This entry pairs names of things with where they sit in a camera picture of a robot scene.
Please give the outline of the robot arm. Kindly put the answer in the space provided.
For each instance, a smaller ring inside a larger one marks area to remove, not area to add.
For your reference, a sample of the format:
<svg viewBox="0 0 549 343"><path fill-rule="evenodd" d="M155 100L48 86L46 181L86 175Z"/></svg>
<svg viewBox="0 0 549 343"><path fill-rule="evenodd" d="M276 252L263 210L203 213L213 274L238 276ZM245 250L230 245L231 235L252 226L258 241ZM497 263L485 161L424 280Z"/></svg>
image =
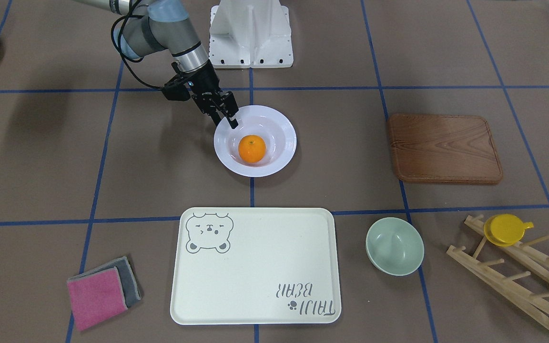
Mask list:
<svg viewBox="0 0 549 343"><path fill-rule="evenodd" d="M219 78L183 3L179 0L87 0L85 4L119 15L111 40L125 65L168 50L175 75L159 91L170 101L194 100L200 111L219 124L237 128L238 105Z"/></svg>

